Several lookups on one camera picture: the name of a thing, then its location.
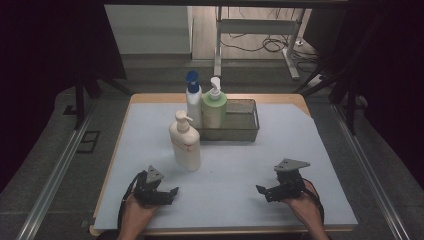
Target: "person's left hand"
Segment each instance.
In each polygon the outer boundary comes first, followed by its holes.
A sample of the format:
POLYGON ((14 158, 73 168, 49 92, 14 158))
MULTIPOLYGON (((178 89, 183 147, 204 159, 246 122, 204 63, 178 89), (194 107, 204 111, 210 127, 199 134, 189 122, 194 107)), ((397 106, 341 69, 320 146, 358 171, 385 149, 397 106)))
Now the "person's left hand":
POLYGON ((145 208, 141 206, 134 194, 130 194, 125 203, 122 216, 121 232, 118 240, 134 240, 146 228, 159 206, 145 208))

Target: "pump bottle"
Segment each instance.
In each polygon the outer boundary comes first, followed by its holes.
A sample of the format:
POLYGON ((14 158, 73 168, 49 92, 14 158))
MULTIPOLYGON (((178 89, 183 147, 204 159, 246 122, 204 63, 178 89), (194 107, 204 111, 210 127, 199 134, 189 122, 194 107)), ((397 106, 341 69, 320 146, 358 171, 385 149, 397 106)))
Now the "pump bottle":
POLYGON ((202 87, 198 76, 196 71, 190 71, 186 76, 187 115, 193 119, 190 125, 196 129, 202 128, 202 87))
POLYGON ((175 122, 169 126, 172 147, 174 149, 175 161, 190 171, 200 168, 200 135, 190 126, 187 120, 187 112, 177 111, 175 122))
POLYGON ((203 95, 203 128, 221 128, 227 112, 227 96, 221 92, 221 80, 211 78, 212 89, 203 95))

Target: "blue cap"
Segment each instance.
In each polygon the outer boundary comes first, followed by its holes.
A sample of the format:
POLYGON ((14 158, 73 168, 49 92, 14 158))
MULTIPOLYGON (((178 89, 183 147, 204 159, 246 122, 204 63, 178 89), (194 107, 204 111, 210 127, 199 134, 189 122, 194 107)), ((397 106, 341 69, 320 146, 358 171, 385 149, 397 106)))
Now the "blue cap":
POLYGON ((197 93, 199 91, 199 81, 197 78, 199 74, 196 71, 190 71, 187 73, 186 82, 187 82, 187 90, 189 93, 197 93))

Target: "wooden floor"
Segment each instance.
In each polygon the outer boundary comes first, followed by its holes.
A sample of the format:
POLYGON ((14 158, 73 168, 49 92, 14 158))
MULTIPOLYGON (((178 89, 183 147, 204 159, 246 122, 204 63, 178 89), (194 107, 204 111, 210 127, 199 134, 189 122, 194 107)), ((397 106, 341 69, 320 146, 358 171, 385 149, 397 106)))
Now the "wooden floor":
MULTIPOLYGON (((309 19, 311 10, 307 9, 303 18, 298 37, 302 37, 304 29, 309 19)), ((248 8, 248 7, 223 7, 222 18, 231 19, 280 19, 295 20, 300 13, 300 9, 287 8, 248 8)), ((216 43, 216 15, 215 7, 193 7, 193 60, 213 59, 216 43)), ((255 50, 262 47, 262 42, 268 35, 244 35, 222 34, 221 54, 222 59, 283 59, 281 51, 269 52, 265 49, 259 51, 240 50, 226 45, 237 46, 239 48, 255 50)), ((282 36, 271 36, 272 39, 284 40, 282 36)), ((278 47, 274 44, 267 45, 274 50, 278 47)), ((295 49, 306 52, 313 52, 310 46, 303 45, 295 49)))

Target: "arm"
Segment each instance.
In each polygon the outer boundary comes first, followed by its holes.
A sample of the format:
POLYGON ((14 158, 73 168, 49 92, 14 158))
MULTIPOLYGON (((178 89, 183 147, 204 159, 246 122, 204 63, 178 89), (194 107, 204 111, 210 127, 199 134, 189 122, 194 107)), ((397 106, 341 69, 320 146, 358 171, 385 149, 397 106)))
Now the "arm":
POLYGON ((118 240, 134 240, 144 230, 159 206, 145 208, 131 194, 125 203, 118 240))
MULTIPOLYGON (((308 181, 304 181, 306 188, 317 195, 315 188, 308 181)), ((284 199, 282 202, 286 203, 292 209, 294 215, 301 221, 308 229, 309 234, 314 240, 328 240, 329 237, 325 232, 324 225, 321 222, 321 216, 314 201, 308 194, 302 193, 299 198, 284 199)))

